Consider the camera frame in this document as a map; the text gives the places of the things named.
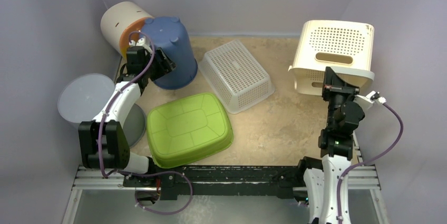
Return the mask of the blue plastic bucket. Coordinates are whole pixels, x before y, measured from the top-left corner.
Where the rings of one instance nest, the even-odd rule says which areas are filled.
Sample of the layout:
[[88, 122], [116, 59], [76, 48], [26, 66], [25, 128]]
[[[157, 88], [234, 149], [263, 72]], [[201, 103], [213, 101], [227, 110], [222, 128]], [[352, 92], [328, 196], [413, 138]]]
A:
[[176, 64], [167, 75], [155, 80], [155, 84], [166, 90], [176, 90], [190, 84], [197, 75], [198, 65], [194, 57], [188, 32], [180, 18], [163, 16], [147, 18], [141, 29], [149, 36], [156, 48]]

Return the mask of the large cream laundry basket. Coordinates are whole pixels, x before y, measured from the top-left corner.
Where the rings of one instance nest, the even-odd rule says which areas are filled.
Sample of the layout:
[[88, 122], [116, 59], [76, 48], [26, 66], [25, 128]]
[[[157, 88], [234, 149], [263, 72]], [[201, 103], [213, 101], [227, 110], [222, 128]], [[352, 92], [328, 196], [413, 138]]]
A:
[[302, 28], [289, 72], [300, 94], [322, 93], [326, 67], [365, 95], [375, 74], [371, 71], [375, 28], [368, 23], [310, 20]]

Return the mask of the grey plastic bucket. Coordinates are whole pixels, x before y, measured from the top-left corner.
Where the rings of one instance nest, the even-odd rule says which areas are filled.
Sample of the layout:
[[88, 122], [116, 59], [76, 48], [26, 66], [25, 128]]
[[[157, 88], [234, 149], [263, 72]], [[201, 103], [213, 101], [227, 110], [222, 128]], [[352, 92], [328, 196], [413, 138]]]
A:
[[[58, 111], [77, 131], [79, 124], [90, 121], [112, 96], [115, 84], [108, 76], [86, 74], [68, 84], [58, 100]], [[135, 146], [145, 133], [145, 113], [134, 104], [124, 123], [123, 131], [129, 147]]]

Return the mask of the green plastic tray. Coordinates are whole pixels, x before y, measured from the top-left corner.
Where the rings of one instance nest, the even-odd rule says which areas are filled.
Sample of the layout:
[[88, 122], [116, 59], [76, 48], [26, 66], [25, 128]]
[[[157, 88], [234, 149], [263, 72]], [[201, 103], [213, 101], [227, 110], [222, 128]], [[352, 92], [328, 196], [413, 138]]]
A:
[[213, 93], [199, 93], [153, 108], [147, 138], [154, 163], [163, 169], [191, 164], [229, 148], [234, 132]]

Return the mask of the small white perforated basket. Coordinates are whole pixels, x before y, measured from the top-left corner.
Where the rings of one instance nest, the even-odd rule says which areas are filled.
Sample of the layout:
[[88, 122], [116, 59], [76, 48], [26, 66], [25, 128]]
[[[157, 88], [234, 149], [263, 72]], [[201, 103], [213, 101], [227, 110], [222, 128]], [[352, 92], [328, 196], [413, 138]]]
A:
[[198, 69], [231, 114], [253, 107], [275, 91], [269, 74], [239, 40], [206, 52]]

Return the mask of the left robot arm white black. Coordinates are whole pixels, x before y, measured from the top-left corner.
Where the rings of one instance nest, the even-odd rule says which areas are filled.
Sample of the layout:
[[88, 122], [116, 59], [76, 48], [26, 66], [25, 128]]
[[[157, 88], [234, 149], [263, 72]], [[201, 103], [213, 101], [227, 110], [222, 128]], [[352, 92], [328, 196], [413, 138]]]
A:
[[149, 187], [157, 181], [155, 164], [130, 151], [123, 126], [148, 83], [172, 72], [176, 64], [160, 47], [131, 46], [126, 55], [112, 96], [101, 112], [78, 127], [82, 164], [100, 170], [105, 178], [110, 175], [106, 169], [137, 174], [137, 180]]

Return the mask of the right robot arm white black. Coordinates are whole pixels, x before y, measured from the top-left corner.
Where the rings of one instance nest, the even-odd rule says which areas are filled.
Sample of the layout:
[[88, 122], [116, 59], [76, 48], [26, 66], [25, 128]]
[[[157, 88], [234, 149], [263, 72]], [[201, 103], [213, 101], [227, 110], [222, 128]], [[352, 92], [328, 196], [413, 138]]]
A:
[[354, 99], [359, 87], [326, 67], [322, 98], [328, 103], [326, 126], [318, 137], [321, 164], [297, 169], [297, 181], [307, 187], [310, 223], [349, 223], [347, 169], [352, 165], [353, 132], [365, 113]]

